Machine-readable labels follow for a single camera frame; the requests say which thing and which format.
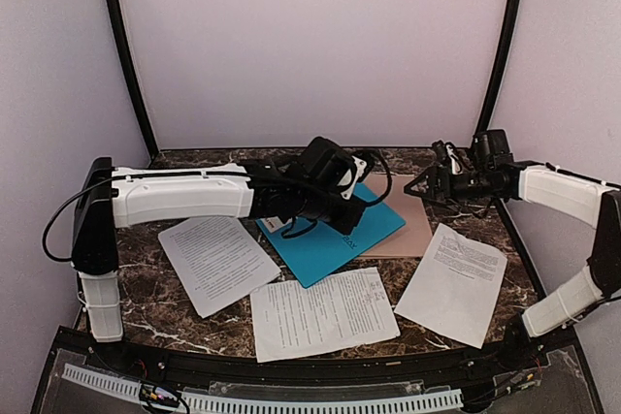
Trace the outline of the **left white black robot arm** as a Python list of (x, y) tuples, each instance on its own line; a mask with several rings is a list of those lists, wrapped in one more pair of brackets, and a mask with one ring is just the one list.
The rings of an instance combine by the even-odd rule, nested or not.
[(99, 343), (123, 338), (117, 230), (197, 217), (276, 217), (303, 218), (349, 235), (369, 206), (354, 189), (374, 164), (364, 151), (347, 151), (323, 137), (281, 162), (142, 170), (96, 159), (82, 190), (65, 203), (75, 209), (71, 252), (63, 259), (81, 281), (92, 336)]

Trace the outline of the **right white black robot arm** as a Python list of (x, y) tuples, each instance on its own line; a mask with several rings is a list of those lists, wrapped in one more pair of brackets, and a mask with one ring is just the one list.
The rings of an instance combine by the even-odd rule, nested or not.
[(568, 259), (579, 267), (545, 298), (507, 325), (511, 351), (570, 327), (598, 307), (620, 299), (620, 187), (598, 178), (532, 160), (517, 161), (502, 129), (474, 134), (464, 153), (437, 141), (435, 162), (408, 183), (404, 192), (438, 207), (464, 208), (471, 200), (527, 203), (550, 209), (559, 227), (521, 232), (531, 252)]

